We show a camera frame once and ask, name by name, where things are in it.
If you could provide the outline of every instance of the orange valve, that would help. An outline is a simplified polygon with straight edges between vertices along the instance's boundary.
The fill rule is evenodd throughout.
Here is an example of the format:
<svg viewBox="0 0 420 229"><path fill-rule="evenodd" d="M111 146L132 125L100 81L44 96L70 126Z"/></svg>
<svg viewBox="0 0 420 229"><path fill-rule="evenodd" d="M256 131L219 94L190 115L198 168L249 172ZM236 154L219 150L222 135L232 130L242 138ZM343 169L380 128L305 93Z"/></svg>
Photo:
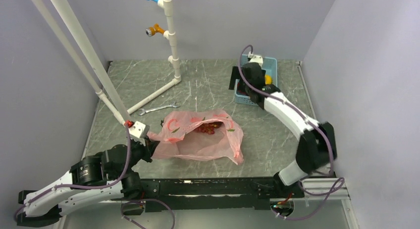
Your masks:
<svg viewBox="0 0 420 229"><path fill-rule="evenodd" d="M159 32L163 35L163 33L165 32L165 30L161 29L159 27L159 24L155 24L153 27L149 27L146 29L146 34L151 37L154 36L156 34L156 32Z"/></svg>

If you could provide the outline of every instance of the table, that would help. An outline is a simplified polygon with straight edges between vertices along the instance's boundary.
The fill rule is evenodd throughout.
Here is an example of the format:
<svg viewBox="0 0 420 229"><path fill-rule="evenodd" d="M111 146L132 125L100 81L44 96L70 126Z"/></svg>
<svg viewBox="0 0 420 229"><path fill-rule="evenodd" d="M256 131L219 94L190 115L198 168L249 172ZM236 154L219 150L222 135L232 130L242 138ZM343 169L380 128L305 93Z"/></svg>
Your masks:
<svg viewBox="0 0 420 229"><path fill-rule="evenodd" d="M228 90L234 59L196 59L181 62L182 81L147 105L152 108L179 101L179 111L224 109L243 129L244 162L234 164L228 158L201 162L178 158L140 161L133 170L141 178L204 178L273 176L295 158L298 140L274 116L256 106L234 103ZM113 61L108 71L112 83L127 108L153 93L173 78L173 69L165 60ZM303 112L313 117L303 79L294 60L278 62L279 87ZM135 120L150 125L159 133L160 121L174 109L163 109L138 116ZM90 135L86 156L126 144L126 133L111 111L100 103Z"/></svg>

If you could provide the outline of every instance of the white wall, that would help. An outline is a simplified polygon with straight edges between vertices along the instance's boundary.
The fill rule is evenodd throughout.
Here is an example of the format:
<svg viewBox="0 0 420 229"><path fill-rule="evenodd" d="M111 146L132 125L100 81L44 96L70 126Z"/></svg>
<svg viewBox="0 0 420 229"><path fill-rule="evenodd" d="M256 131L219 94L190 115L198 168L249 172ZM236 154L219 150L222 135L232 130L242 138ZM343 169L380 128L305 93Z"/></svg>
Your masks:
<svg viewBox="0 0 420 229"><path fill-rule="evenodd" d="M18 192L80 160L98 99L30 0L0 0L0 23L0 228L12 229Z"/></svg>
<svg viewBox="0 0 420 229"><path fill-rule="evenodd" d="M168 41L147 37L163 10L146 0L74 0L109 60L167 59ZM263 55L302 59L334 0L173 0L179 56L236 58L252 43Z"/></svg>
<svg viewBox="0 0 420 229"><path fill-rule="evenodd" d="M420 225L420 0L336 0L304 59L362 229Z"/></svg>

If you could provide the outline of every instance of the marble tabletop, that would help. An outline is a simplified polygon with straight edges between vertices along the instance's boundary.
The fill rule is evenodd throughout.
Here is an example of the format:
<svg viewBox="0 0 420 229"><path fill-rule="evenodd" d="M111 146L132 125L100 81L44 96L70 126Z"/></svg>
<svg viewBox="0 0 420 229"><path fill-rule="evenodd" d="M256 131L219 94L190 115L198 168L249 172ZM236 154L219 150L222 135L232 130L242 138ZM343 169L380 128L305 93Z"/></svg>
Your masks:
<svg viewBox="0 0 420 229"><path fill-rule="evenodd" d="M292 132L271 114L256 106L234 103L233 90L228 90L233 59L196 59L181 62L182 81L145 108L178 101L179 111L224 109L244 132L242 154L244 162L234 164L227 157L211 161L179 158L140 161L133 170L141 178L202 178L273 176L289 165L295 157L298 140ZM173 69L165 60L113 61L108 74L127 108L135 105L173 78ZM293 104L313 116L302 77L294 60L278 62L279 87ZM160 121L174 109L163 109L138 116L134 120L150 125L159 133ZM124 127L110 110L100 103L97 109L86 155L126 144Z"/></svg>

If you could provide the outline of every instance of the plastic basket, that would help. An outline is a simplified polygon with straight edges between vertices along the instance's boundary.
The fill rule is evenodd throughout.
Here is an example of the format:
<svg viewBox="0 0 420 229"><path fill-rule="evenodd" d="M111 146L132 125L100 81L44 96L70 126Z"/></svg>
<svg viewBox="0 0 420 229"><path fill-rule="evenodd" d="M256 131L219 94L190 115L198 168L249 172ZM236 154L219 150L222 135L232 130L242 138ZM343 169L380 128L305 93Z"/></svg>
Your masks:
<svg viewBox="0 0 420 229"><path fill-rule="evenodd" d="M265 70L265 74L271 76L273 79L273 84L278 87L277 85L277 59L272 57L263 57L262 58L262 69ZM246 64L248 62L248 56L242 55L241 57L241 66L243 64ZM237 104L247 104L247 105L254 105L257 106L256 103L251 101L251 98L247 95L243 95L238 92L238 82L239 79L235 82L235 89L234 89L234 95L235 95L235 103Z"/></svg>

